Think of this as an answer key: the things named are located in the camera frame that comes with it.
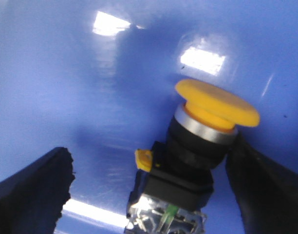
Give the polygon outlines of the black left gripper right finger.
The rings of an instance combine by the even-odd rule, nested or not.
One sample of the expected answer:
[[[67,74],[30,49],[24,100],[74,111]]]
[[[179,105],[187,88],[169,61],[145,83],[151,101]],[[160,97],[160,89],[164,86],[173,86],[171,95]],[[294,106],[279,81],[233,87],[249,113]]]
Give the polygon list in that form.
[[[298,234],[298,174],[255,150],[242,135],[226,159],[247,234]]]

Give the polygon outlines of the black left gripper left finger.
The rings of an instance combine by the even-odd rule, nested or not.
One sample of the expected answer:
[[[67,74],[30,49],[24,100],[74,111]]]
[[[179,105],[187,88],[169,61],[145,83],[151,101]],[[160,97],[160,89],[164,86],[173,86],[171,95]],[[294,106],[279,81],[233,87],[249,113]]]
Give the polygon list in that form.
[[[0,234],[52,234],[71,198],[73,158],[56,147],[0,182]]]

